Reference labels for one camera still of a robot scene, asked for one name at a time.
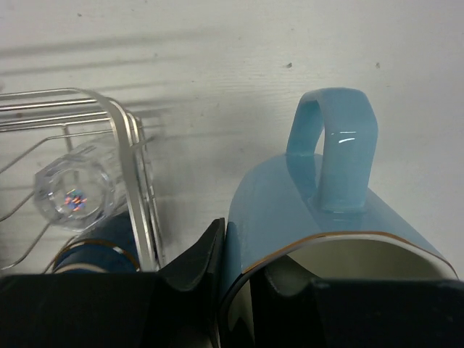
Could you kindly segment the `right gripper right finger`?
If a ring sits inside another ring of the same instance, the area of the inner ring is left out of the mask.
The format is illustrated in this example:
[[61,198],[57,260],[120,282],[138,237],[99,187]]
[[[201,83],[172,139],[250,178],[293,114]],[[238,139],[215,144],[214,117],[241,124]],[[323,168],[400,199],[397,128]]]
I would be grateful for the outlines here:
[[318,278],[265,268],[250,279],[257,347],[462,347],[463,282]]

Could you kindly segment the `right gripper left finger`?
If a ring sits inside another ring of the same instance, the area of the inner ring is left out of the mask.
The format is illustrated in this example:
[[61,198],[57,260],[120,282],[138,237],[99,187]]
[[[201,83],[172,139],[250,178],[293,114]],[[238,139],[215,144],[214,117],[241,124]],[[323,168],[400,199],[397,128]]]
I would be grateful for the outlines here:
[[225,221],[156,273],[8,275],[3,347],[218,347]]

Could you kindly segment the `small dark blue cup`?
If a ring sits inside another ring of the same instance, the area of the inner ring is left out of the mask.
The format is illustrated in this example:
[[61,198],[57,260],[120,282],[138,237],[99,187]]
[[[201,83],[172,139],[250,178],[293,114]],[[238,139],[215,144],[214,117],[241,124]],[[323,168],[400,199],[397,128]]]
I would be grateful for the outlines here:
[[56,256],[52,266],[53,273],[136,273],[139,270],[128,212],[79,235]]

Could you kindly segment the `light blue mug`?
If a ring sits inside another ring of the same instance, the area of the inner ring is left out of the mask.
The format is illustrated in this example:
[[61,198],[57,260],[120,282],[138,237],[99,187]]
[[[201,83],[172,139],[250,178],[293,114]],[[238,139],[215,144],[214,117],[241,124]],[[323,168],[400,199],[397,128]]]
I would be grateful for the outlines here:
[[323,88],[300,99],[286,152],[250,170],[229,209],[219,333],[249,279],[290,256],[317,276],[455,278],[454,268],[368,187],[378,124],[367,96]]

